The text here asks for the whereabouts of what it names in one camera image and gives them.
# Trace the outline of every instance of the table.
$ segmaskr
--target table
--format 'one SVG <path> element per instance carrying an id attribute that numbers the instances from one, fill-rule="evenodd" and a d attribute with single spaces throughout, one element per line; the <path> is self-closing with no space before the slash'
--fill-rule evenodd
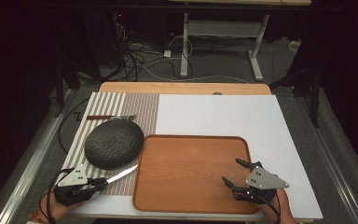
<path id="1" fill-rule="evenodd" d="M 309 6 L 310 0 L 171 0 L 174 2 L 191 3 L 220 3 L 220 4 L 245 4 L 245 5 L 285 5 L 292 6 Z M 183 31 L 183 50 L 181 59 L 181 77 L 187 77 L 188 53 L 187 42 L 189 35 L 214 35 L 214 36 L 234 36 L 234 37 L 255 37 L 255 47 L 248 51 L 249 60 L 253 68 L 255 79 L 263 80 L 260 66 L 257 62 L 257 52 L 263 40 L 266 31 L 269 15 L 264 15 L 262 21 L 245 22 L 245 21 L 191 21 L 188 13 L 185 13 L 184 31 Z"/>
<path id="2" fill-rule="evenodd" d="M 131 106 L 125 106 L 122 101 L 124 98 L 131 100 L 127 104 Z M 158 99 L 158 106 L 153 106 L 153 102 L 156 99 Z M 119 114 L 118 111 L 127 113 L 129 109 L 136 110 L 136 107 L 142 108 L 141 112 L 140 110 L 138 112 L 145 114 L 148 120 L 156 122 L 155 127 L 148 129 L 145 128 L 147 126 L 145 126 L 144 119 L 136 121 L 143 128 L 145 135 L 149 133 L 185 133 L 190 135 L 222 134 L 243 137 L 248 142 L 253 161 L 262 161 L 267 170 L 279 174 L 282 179 L 291 184 L 291 188 L 287 189 L 287 193 L 293 206 L 292 212 L 295 218 L 299 221 L 312 221 L 323 218 L 304 167 L 284 122 L 276 97 L 271 95 L 267 85 L 106 82 L 101 86 L 100 92 L 95 92 L 91 95 L 84 118 L 90 113 L 97 113 L 98 111 L 104 113 L 104 110 L 116 111 L 111 112 L 115 113 L 115 115 Z M 90 132 L 93 127 L 98 125 L 95 122 L 102 123 L 103 120 L 90 121 L 82 119 L 63 167 L 87 163 L 87 161 L 82 161 L 83 159 L 80 158 L 82 142 L 87 136 L 87 132 Z M 104 175 L 110 177 L 119 171 L 112 172 L 100 171 L 89 166 L 88 176 Z M 105 194 L 102 192 L 100 195 L 94 195 L 91 200 L 71 212 L 70 215 L 104 218 L 230 221 L 257 221 L 264 219 L 261 213 L 228 215 L 141 212 L 132 205 L 131 185 L 133 185 L 133 181 L 134 177 L 130 175 L 122 178 L 114 188 L 107 189 L 107 191 L 119 191 L 118 193 Z"/>

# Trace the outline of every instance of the dark background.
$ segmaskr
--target dark background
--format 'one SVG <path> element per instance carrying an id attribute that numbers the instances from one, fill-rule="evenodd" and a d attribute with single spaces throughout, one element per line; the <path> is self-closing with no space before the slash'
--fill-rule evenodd
<path id="1" fill-rule="evenodd" d="M 313 1 L 312 4 L 314 7 L 343 6 L 348 10 L 338 14 L 318 14 L 312 17 L 313 20 L 308 15 L 295 15 L 289 11 L 283 15 L 271 15 L 265 38 L 267 41 L 283 36 L 292 40 L 302 39 L 288 76 L 304 67 L 321 73 L 322 87 L 358 154 L 358 0 Z M 161 44 L 166 44 L 170 32 L 180 34 L 183 29 L 180 13 L 124 15 L 124 22 L 130 30 Z M 48 93 L 55 85 L 58 62 L 67 58 L 79 63 L 86 60 L 89 63 L 86 69 L 99 75 L 96 65 L 116 60 L 117 55 L 103 56 L 98 47 L 88 48 L 92 40 L 81 35 L 87 31 L 85 21 L 89 28 L 93 27 L 92 24 L 101 24 L 98 21 L 106 23 L 104 19 L 96 18 L 90 14 L 85 17 L 68 15 L 65 23 L 57 12 L 48 11 L 35 1 L 0 1 L 0 188 L 51 107 Z M 75 39 L 85 48 L 76 48 L 68 24 L 75 29 L 72 32 L 78 31 Z M 102 41 L 110 43 L 111 34 L 106 31 L 104 36 L 108 37 Z M 79 58 L 79 51 L 87 59 Z M 75 71 L 69 68 L 64 73 L 73 88 L 77 84 Z M 309 94 L 312 81 L 312 73 L 308 73 L 287 85 L 297 86 L 298 95 L 305 96 Z"/>

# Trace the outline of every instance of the wooden tray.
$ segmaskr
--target wooden tray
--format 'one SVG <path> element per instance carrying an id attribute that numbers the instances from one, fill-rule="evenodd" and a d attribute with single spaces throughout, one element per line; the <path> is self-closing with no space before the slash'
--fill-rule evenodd
<path id="1" fill-rule="evenodd" d="M 240 137 L 149 135 L 139 161 L 133 204 L 140 211 L 253 214 L 235 201 L 222 176 L 245 187 L 250 174 L 235 162 L 250 161 Z"/>

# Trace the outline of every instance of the striped cloth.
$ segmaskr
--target striped cloth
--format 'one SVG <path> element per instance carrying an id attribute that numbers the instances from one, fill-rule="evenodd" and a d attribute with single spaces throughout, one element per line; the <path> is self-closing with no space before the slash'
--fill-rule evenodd
<path id="1" fill-rule="evenodd" d="M 107 179 L 138 164 L 139 158 L 116 170 L 102 170 L 91 165 L 84 155 L 84 144 L 89 133 L 106 119 L 86 120 L 88 115 L 125 116 L 136 115 L 134 122 L 141 127 L 145 136 L 156 131 L 158 113 L 158 94 L 153 93 L 118 93 L 94 92 L 77 130 L 74 142 L 68 152 L 62 168 L 77 167 L 83 164 L 89 178 L 106 177 Z M 103 195 L 133 194 L 136 172 L 122 177 L 105 188 Z"/>

